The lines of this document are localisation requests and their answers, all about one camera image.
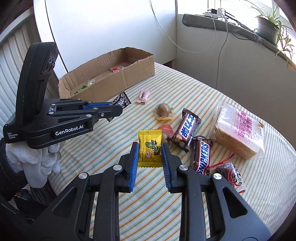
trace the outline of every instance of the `window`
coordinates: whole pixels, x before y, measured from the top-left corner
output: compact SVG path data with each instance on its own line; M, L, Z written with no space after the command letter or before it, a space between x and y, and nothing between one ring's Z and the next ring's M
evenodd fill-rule
M254 3L259 8L271 8L272 2L271 0L249 0ZM224 8L226 12L235 16L235 18L240 21L242 24L246 25L250 29L256 28L256 19L258 16L258 12L254 9L250 8L250 3L244 0L177 0L178 4L178 14L197 14L203 15L208 9L217 9ZM290 44L296 46L296 33L293 30L291 24L289 23L286 15L280 9L280 20L285 22L287 26L289 38L291 38Z

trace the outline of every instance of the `white corrugated panel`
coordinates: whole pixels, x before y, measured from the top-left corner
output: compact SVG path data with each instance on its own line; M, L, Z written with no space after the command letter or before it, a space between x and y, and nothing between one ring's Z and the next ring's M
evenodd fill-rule
M40 42L34 16L9 35L0 46L0 136L2 127L15 112L17 84L28 48ZM58 98L58 79L52 74L45 98Z

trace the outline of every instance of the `white cable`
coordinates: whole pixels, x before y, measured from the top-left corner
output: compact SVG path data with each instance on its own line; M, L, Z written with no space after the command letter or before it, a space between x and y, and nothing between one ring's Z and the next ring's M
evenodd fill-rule
M224 47L224 45L226 44L226 41L227 41L227 39L228 39L228 26L227 26L227 21L226 21L226 18L225 18L225 16L224 16L223 13L222 13L222 15L223 15L223 18L224 18L224 20L225 20L225 24L226 24L226 33L227 33L227 35L226 35L225 42L224 42L222 48L220 49L220 52L219 52L219 55L218 55L218 66L217 66L217 77L216 77L216 87L215 87L215 89L217 89L217 86L218 86L218 75L219 75L219 64L220 64L220 55L221 55L221 51L222 51L222 49L223 49L223 47Z
M157 20L157 18L156 18L156 15L155 15L155 13L154 13L154 10L153 10L153 7L152 7L152 2L151 2L151 0L149 0L149 3L150 3L150 6L151 6L151 9L152 9L152 12L153 12L153 15L154 15L154 17L155 17L155 20L156 20L156 22L157 22L157 24L158 24L158 26L160 27L160 29L163 31L163 33L170 39L170 41L172 41L173 42L173 44L174 45L176 45L179 49L181 49L181 50L183 50L183 51L186 51L186 52L189 52L189 53L203 53L203 52L205 52L205 51L207 51L207 50L209 50L213 45L214 45L214 42L215 42L215 39L216 39L216 25L215 25L215 21L214 21L214 18L213 18L213 16L211 15L211 17L212 17L212 19L213 19L213 23L214 23L214 29L215 29L215 37L214 37L214 41L213 41L213 43L212 43L212 45L208 48L208 49L206 49L206 50L204 50L204 51L201 51L201 52L191 52L191 51L188 51L188 50L185 50L185 49L182 49L181 47L179 47L165 32L164 32L164 30L162 29L162 27L160 26L160 24L159 24L159 22L158 22L158 20Z

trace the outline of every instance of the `plant pot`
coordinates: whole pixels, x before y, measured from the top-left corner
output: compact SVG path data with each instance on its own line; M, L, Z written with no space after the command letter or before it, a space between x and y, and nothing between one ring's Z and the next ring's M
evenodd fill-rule
M255 32L260 37L264 38L265 40L276 46L276 40L280 30L279 27L265 18L256 17L256 19L257 29L255 30Z

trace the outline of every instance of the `yellow candy packet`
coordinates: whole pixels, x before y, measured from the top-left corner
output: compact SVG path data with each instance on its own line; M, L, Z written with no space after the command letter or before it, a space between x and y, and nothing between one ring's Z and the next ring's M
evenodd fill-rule
M160 129L139 131L138 167L162 167L160 145Z

